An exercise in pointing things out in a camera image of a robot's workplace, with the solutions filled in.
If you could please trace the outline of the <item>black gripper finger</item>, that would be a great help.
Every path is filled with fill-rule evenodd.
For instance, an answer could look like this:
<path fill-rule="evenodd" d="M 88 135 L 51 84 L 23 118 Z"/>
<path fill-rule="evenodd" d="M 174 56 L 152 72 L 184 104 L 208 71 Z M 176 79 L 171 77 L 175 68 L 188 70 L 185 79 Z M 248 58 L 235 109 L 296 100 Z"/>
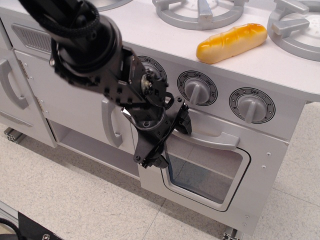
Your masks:
<path fill-rule="evenodd" d="M 169 162 L 166 160 L 166 158 L 158 153 L 152 154 L 149 157 L 150 160 L 150 166 L 155 166 L 160 169 L 165 169 L 169 166 Z"/>
<path fill-rule="evenodd" d="M 192 123 L 189 116 L 189 107 L 182 106 L 176 122 L 176 130 L 182 134 L 190 136 L 192 133 Z"/>

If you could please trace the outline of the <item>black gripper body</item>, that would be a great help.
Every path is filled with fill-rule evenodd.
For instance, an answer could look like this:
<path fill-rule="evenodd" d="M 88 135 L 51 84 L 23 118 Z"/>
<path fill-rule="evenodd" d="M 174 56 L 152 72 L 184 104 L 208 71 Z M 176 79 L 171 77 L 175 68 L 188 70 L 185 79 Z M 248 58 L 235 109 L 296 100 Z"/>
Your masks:
<path fill-rule="evenodd" d="M 150 166 L 152 154 L 163 153 L 166 141 L 171 133 L 176 130 L 177 117 L 182 106 L 188 106 L 182 96 L 173 97 L 168 94 L 169 102 L 161 108 L 162 115 L 158 120 L 136 120 L 131 111 L 125 108 L 121 113 L 133 124 L 138 133 L 138 141 L 133 160 L 143 168 Z"/>

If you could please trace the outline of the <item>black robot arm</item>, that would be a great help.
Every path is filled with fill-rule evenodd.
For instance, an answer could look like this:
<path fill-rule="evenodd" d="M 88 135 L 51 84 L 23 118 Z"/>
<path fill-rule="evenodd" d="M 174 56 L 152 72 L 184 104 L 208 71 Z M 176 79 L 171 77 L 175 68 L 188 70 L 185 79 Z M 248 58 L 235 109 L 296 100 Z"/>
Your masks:
<path fill-rule="evenodd" d="M 163 151 L 170 134 L 192 133 L 189 108 L 123 45 L 117 25 L 86 0 L 23 0 L 21 5 L 50 35 L 55 73 L 120 106 L 138 133 L 134 161 L 144 168 L 167 168 Z"/>

